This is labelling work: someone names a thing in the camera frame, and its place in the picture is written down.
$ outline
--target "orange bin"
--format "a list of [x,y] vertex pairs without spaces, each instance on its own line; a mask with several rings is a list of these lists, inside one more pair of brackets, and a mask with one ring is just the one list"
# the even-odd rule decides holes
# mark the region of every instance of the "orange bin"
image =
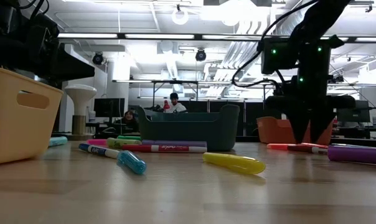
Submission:
[[47,150],[62,94],[0,68],[0,163]]
[[[293,136],[293,130],[287,119],[276,119],[274,117],[263,117],[257,119],[258,135],[262,143],[286,143],[296,144]],[[331,141],[332,122],[319,137],[316,144],[327,146]],[[307,127],[303,142],[311,143],[310,124]]]

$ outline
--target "teal storage bin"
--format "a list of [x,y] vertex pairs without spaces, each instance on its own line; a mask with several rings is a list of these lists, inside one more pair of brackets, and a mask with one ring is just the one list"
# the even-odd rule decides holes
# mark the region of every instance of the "teal storage bin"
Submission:
[[219,113],[158,113],[137,109],[141,139],[206,141],[209,152],[230,151],[237,136],[239,106],[225,105]]

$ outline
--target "wooden table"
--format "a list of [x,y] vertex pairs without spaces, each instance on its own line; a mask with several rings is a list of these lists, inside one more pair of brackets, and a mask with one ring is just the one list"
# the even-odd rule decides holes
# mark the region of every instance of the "wooden table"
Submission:
[[113,159],[50,148],[0,165],[0,223],[376,223],[376,166],[238,143],[260,175],[204,164],[201,154],[140,154],[146,175]]

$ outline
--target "yellow highlighter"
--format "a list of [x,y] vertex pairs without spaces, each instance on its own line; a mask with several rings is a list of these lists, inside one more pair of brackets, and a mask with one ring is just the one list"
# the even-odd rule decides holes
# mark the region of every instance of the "yellow highlighter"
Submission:
[[264,162],[246,156],[206,152],[203,161],[243,174],[259,174],[265,170]]

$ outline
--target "basket handle hole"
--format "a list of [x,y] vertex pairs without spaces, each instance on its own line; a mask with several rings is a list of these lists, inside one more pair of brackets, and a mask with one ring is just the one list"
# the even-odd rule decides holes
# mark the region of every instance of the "basket handle hole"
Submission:
[[21,106],[37,109],[46,109],[50,105],[50,99],[48,99],[48,97],[24,90],[19,91],[16,101]]

